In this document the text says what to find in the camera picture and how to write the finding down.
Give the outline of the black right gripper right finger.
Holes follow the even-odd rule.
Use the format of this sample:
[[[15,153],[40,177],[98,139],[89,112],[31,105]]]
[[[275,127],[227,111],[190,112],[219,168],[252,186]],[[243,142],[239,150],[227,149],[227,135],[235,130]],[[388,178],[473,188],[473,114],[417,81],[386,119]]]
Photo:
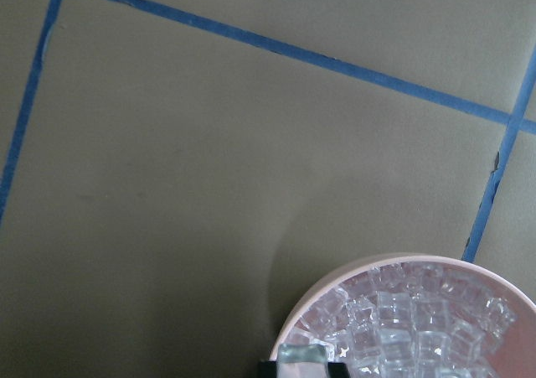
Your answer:
[[[328,378],[348,378],[348,367],[342,362],[327,363]]]

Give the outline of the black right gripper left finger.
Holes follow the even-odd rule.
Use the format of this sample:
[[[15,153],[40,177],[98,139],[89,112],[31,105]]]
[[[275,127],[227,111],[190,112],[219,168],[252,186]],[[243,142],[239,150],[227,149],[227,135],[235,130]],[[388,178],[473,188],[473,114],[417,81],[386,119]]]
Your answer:
[[[257,378],[277,378],[277,363],[275,360],[261,360],[256,366]]]

